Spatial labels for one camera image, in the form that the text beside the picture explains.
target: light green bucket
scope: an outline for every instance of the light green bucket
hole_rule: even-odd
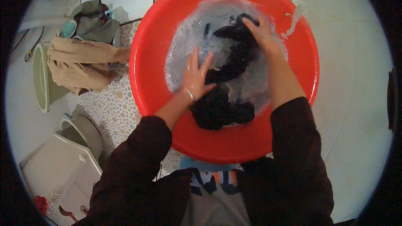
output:
[[[67,88],[54,83],[52,73],[48,68],[47,52],[48,46],[46,44],[37,44],[32,59],[33,91],[36,102],[43,113],[49,113],[50,105],[69,92]]]

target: bracelet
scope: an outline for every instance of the bracelet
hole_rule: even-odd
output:
[[[191,100],[194,101],[194,96],[193,96],[193,94],[190,92],[190,90],[188,90],[187,88],[184,88],[184,90],[188,93],[188,95],[190,96]]]

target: beige cloth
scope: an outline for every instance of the beige cloth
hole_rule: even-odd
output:
[[[116,76],[109,62],[126,64],[130,50],[107,43],[55,36],[48,49],[48,66],[53,81],[71,92],[102,91]]]

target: gray shirt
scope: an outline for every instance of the gray shirt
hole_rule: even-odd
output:
[[[194,173],[182,226],[251,225],[234,171]]]

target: person's left hand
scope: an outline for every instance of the person's left hand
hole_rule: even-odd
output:
[[[209,52],[201,68],[198,67],[198,47],[195,47],[194,51],[188,56],[180,89],[182,91],[189,91],[194,101],[199,100],[205,93],[216,86],[215,83],[205,85],[205,76],[211,64],[212,56],[212,52]]]

